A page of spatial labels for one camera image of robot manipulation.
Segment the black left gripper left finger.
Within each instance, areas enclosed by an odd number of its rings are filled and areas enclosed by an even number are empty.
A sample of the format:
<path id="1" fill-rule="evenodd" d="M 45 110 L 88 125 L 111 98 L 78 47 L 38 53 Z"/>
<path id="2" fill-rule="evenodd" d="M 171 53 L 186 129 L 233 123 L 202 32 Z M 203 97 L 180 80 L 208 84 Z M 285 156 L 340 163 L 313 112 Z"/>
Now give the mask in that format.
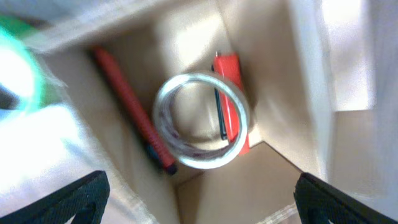
<path id="1" fill-rule="evenodd" d="M 100 223 L 110 186 L 96 170 L 50 195 L 1 218 L 1 223 Z"/>

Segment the green tape roll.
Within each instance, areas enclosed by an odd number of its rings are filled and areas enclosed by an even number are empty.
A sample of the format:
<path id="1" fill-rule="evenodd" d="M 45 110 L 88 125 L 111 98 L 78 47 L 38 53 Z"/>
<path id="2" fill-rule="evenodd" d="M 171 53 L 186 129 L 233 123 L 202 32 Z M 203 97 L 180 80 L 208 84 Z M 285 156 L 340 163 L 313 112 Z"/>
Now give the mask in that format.
<path id="1" fill-rule="evenodd" d="M 1 118 L 62 101 L 57 81 L 22 41 L 36 33 L 21 20 L 1 16 Z"/>

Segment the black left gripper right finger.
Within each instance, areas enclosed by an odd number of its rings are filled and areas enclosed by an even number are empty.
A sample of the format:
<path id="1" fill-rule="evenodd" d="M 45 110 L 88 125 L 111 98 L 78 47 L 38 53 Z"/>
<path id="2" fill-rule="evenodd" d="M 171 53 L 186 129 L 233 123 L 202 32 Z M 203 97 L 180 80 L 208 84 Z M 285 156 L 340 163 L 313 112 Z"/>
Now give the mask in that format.
<path id="1" fill-rule="evenodd" d="M 385 223 L 397 224 L 314 175 L 301 173 L 294 199 L 302 223 Z"/>

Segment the red utility knife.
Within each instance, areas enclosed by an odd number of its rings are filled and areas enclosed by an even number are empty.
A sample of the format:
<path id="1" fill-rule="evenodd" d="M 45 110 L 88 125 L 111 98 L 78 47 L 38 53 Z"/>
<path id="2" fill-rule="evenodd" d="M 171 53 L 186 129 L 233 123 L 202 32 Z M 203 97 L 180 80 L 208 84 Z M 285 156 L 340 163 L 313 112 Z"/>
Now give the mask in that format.
<path id="1" fill-rule="evenodd" d="M 95 62 L 103 71 L 105 79 L 128 113 L 130 120 L 135 124 L 142 137 L 153 147 L 162 168 L 166 173 L 174 175 L 177 172 L 176 161 L 156 131 L 116 59 L 102 47 L 92 48 L 91 53 Z"/>

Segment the brown cardboard box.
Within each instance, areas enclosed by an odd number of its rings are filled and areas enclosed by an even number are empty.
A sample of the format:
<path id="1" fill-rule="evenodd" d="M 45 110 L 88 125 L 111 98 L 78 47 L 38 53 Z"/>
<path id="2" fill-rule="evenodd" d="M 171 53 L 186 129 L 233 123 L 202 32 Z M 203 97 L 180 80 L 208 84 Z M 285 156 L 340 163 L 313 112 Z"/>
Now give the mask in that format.
<path id="1" fill-rule="evenodd" d="M 336 112 L 331 76 L 307 1 L 2 1 L 1 12 L 34 29 L 22 40 L 48 73 L 78 138 L 67 138 L 50 168 L 64 179 L 106 169 L 111 196 L 103 223 L 259 223 L 293 210 L 301 171 L 330 181 L 397 218 L 382 189 L 369 111 Z M 112 53 L 146 111 L 168 78 L 206 70 L 216 51 L 239 54 L 251 110 L 251 150 L 210 170 L 180 165 L 168 177 L 144 145 L 89 58 Z"/>

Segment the white tape roll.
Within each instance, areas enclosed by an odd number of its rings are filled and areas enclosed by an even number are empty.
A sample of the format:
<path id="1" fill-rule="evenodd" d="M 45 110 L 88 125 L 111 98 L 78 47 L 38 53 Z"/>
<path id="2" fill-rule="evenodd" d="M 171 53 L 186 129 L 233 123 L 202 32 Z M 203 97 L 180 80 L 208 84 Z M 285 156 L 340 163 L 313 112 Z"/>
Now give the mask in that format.
<path id="1" fill-rule="evenodd" d="M 180 138 L 174 127 L 171 107 L 177 93 L 191 83 L 205 83 L 221 90 L 233 103 L 238 114 L 239 131 L 235 140 L 217 150 L 197 148 Z M 230 80 L 214 72 L 194 72 L 169 78 L 158 90 L 152 119 L 159 136 L 178 161 L 194 169 L 215 169 L 231 162 L 245 145 L 250 126 L 250 109 L 243 92 Z"/>

